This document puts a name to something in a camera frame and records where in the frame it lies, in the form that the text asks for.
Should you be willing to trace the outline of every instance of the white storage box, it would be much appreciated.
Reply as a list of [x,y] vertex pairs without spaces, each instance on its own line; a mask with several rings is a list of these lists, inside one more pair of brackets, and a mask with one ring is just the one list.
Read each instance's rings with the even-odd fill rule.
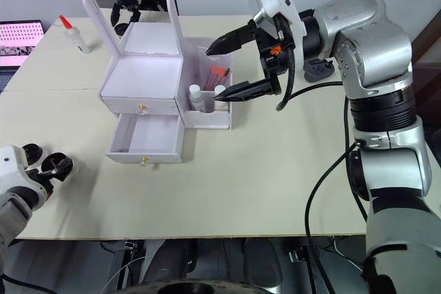
[[[192,110],[189,86],[204,86],[211,65],[229,68],[231,56],[208,57],[213,39],[185,39],[174,0],[170,23],[131,23],[118,41],[95,0],[83,5],[112,52],[99,98],[119,117],[110,149],[122,163],[181,162],[185,127],[231,128],[232,109],[213,112],[214,92],[203,92],[207,113]],[[232,73],[224,85],[232,84]]]

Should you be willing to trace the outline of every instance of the drawer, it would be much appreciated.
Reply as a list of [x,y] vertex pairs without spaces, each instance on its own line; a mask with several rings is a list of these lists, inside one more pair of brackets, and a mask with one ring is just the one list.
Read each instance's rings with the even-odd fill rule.
[[121,114],[106,156],[119,163],[181,162],[180,116]]
[[126,99],[126,98],[103,98],[109,108],[117,114],[158,114],[179,115],[174,99]]

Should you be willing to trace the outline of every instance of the white bottle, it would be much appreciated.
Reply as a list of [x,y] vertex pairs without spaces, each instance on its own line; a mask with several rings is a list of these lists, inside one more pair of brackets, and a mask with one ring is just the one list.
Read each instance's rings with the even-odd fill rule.
[[202,97],[201,88],[199,85],[193,84],[190,85],[190,102],[194,110],[198,110],[202,113],[205,113],[205,101]]
[[[214,88],[214,96],[217,96],[218,94],[220,94],[223,91],[225,91],[225,86],[217,85]],[[228,103],[225,101],[214,101],[214,110],[228,112]]]
[[60,20],[66,28],[65,35],[74,41],[76,46],[82,51],[82,53],[90,53],[90,48],[86,45],[84,40],[80,36],[80,30],[77,27],[73,27],[72,24],[63,15],[60,15]]

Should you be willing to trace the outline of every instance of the white table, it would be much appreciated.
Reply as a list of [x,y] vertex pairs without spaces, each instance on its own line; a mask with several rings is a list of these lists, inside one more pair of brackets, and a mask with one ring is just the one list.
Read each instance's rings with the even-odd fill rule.
[[[248,19],[181,17],[181,25],[186,36],[220,36]],[[304,94],[281,112],[275,110],[281,96],[235,104],[232,130],[185,131],[181,164],[118,164],[104,156],[116,118],[98,99],[110,53],[89,19],[72,23],[92,44],[90,54],[52,26],[0,94],[0,145],[34,142],[75,157],[79,165],[20,238],[305,234],[311,189],[344,149],[341,87]],[[233,71],[235,83],[262,77],[253,43],[235,53]],[[305,85],[296,77],[296,90]],[[441,215],[441,171],[429,154],[427,203]],[[319,189],[310,219],[317,235],[365,232],[343,165]]]

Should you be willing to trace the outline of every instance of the black cable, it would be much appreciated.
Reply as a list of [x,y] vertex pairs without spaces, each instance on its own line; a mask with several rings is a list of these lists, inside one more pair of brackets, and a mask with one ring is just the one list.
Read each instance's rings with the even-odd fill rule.
[[308,270],[309,285],[311,286],[311,294],[317,294],[316,282],[314,281],[314,273],[312,272],[311,260],[309,259],[309,252],[308,252],[309,247],[304,246],[303,249],[306,250],[305,261]]
[[7,282],[10,282],[11,284],[14,284],[14,285],[17,285],[17,286],[31,288],[31,289],[34,289],[36,291],[41,291],[41,292],[48,293],[48,294],[57,294],[57,292],[51,291],[48,288],[37,286],[37,285],[34,285],[34,284],[29,284],[27,282],[21,282],[20,280],[11,278],[11,277],[9,277],[9,276],[7,276],[5,274],[3,274],[1,277],[4,280],[6,280]]
[[294,58],[294,50],[292,48],[287,48],[288,52],[288,83],[287,89],[285,90],[285,95],[282,101],[277,105],[276,111],[279,112],[287,105],[288,101],[291,100],[292,88],[294,86],[294,76],[296,73],[296,60]]
[[227,254],[227,247],[225,246],[225,239],[222,239],[223,253],[225,254],[225,262],[227,264],[227,280],[231,280],[232,271],[229,266],[229,258]]
[[289,99],[296,98],[297,96],[300,96],[301,94],[304,94],[305,92],[312,91],[315,89],[318,89],[319,87],[325,87],[325,86],[342,86],[343,83],[340,81],[335,82],[326,82],[326,83],[319,83],[315,85],[308,86],[304,89],[301,89],[300,91],[297,91],[296,93],[293,93],[291,96],[289,96]]
[[[343,108],[343,123],[345,124],[345,150],[347,150],[349,148],[349,123],[347,120],[347,112],[349,109],[349,99],[347,97],[345,97],[345,106]],[[350,173],[349,173],[349,154],[346,155],[345,158],[345,162],[346,162],[346,175],[347,175],[347,180],[349,181],[349,186],[351,185],[351,179],[350,179]],[[354,200],[356,201],[356,204],[363,216],[363,218],[365,219],[365,222],[367,221],[367,214],[365,211],[365,208],[363,207],[361,201],[360,201],[360,197],[352,190],[352,187],[350,187],[351,192],[352,192],[352,196],[354,198]]]
[[314,258],[314,261],[316,262],[316,266],[317,269],[320,271],[320,274],[322,275],[322,278],[325,282],[325,285],[328,289],[328,291],[331,294],[335,294],[335,290],[332,287],[331,282],[329,281],[329,278],[326,274],[325,269],[323,268],[322,263],[320,262],[320,258],[318,258],[317,252],[316,252],[316,247],[312,241],[312,237],[311,237],[311,231],[309,230],[309,210],[311,209],[311,204],[312,204],[312,200],[314,199],[314,196],[316,195],[316,192],[318,190],[318,188],[321,186],[321,184],[323,183],[323,181],[325,180],[325,178],[340,164],[340,162],[342,162],[345,158],[346,155],[349,155],[349,153],[351,153],[351,151],[356,147],[356,144],[352,144],[350,146],[350,148],[348,148],[348,150],[342,154],[341,157],[339,157],[337,159],[336,162],[334,162],[334,164],[332,166],[330,166],[330,168],[328,170],[326,170],[326,172],[320,177],[320,179],[318,180],[316,186],[314,186],[314,188],[312,189],[311,194],[309,195],[307,204],[306,204],[306,209],[305,209],[305,230],[306,230],[306,236],[308,239],[308,244],[311,247],[311,253],[312,253],[312,257]]
[[100,242],[99,245],[101,246],[102,249],[104,249],[105,251],[108,251],[109,253],[115,254],[115,251],[108,249],[106,246],[104,246],[104,243]]
[[136,284],[134,283],[132,265],[127,265],[127,269],[129,270],[128,280],[130,281],[130,286],[134,286]]

